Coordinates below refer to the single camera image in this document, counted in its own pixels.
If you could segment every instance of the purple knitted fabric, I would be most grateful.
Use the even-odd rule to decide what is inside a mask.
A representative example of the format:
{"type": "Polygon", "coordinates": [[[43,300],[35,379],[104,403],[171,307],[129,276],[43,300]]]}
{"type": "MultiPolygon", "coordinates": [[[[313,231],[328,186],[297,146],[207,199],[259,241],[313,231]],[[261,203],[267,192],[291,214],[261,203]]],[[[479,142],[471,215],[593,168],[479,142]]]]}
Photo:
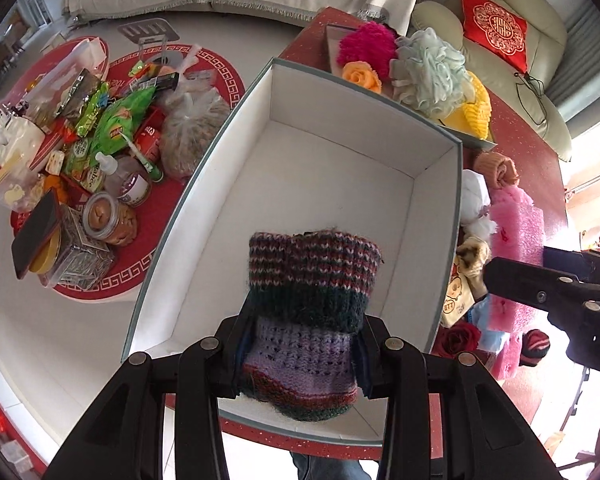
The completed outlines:
{"type": "Polygon", "coordinates": [[[336,231],[250,241],[258,319],[242,391],[295,420],[327,420],[356,400],[351,345],[380,263],[378,247],[336,231]]]}

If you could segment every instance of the red pillow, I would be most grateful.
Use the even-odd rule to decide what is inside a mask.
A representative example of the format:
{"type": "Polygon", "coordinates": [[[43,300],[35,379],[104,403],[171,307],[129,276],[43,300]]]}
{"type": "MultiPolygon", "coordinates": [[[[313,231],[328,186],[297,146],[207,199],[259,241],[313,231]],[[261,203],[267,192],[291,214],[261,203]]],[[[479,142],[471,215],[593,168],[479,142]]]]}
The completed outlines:
{"type": "Polygon", "coordinates": [[[526,21],[491,0],[462,0],[464,36],[526,72],[526,21]]]}

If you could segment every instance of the round red tablecloth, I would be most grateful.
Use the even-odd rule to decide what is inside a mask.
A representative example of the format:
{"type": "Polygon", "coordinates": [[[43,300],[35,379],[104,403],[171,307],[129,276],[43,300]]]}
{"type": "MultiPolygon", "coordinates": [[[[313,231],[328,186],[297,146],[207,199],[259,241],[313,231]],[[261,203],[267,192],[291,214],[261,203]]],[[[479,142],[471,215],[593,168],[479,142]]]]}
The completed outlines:
{"type": "MultiPolygon", "coordinates": [[[[82,36],[75,38],[75,40],[67,41],[60,46],[57,46],[51,52],[48,52],[37,60],[21,77],[17,83],[11,88],[11,91],[2,100],[3,103],[17,104],[22,96],[24,95],[27,86],[34,81],[39,75],[45,75],[50,72],[55,66],[60,63],[68,54],[74,49],[74,47],[82,40],[94,40],[96,36],[82,36]]],[[[100,43],[104,49],[107,59],[104,61],[104,73],[107,75],[107,64],[109,62],[109,47],[107,43],[100,39],[100,43]]],[[[60,132],[45,136],[45,140],[42,142],[42,146],[33,158],[30,166],[35,168],[61,141],[62,135],[60,132]]]]}
{"type": "MultiPolygon", "coordinates": [[[[190,48],[191,46],[186,44],[167,46],[167,50],[178,51],[183,56],[187,55],[190,48]]],[[[158,52],[160,47],[148,48],[144,51],[144,56],[158,52]]],[[[218,77],[215,86],[231,108],[234,108],[244,94],[244,85],[234,67],[218,54],[205,49],[198,53],[198,59],[200,62],[190,67],[187,73],[216,69],[218,77]]],[[[133,52],[113,61],[109,66],[107,77],[111,85],[119,86],[126,82],[128,72],[137,60],[138,53],[133,52]]],[[[56,291],[79,301],[111,301],[112,298],[126,294],[140,285],[183,189],[183,183],[170,178],[165,178],[160,184],[154,185],[146,202],[136,208],[138,237],[127,247],[114,249],[118,259],[95,288],[84,292],[77,288],[59,285],[56,286],[56,291]]]]}

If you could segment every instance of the white box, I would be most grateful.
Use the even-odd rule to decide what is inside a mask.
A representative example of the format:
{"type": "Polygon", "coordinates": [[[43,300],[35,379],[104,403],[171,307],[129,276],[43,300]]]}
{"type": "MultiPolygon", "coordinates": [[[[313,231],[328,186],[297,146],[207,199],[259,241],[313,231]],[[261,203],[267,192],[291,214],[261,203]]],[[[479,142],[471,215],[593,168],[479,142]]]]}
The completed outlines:
{"type": "MultiPolygon", "coordinates": [[[[331,74],[273,60],[187,185],[142,284],[124,357],[181,352],[237,314],[254,232],[323,228],[381,248],[368,314],[428,350],[456,247],[461,170],[461,143],[440,127],[331,74]]],[[[386,403],[360,393],[354,409],[325,422],[296,422],[244,396],[219,406],[267,431],[378,445],[386,403]]]]}

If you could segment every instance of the jeans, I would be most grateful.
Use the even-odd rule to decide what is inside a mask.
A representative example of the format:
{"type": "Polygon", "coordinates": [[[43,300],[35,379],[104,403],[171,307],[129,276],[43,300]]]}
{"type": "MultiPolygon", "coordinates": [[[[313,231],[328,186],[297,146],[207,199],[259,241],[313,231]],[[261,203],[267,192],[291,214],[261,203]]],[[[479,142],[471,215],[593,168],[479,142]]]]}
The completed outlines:
{"type": "Polygon", "coordinates": [[[298,480],[371,480],[358,460],[338,460],[294,452],[291,458],[298,468],[298,480]]]}

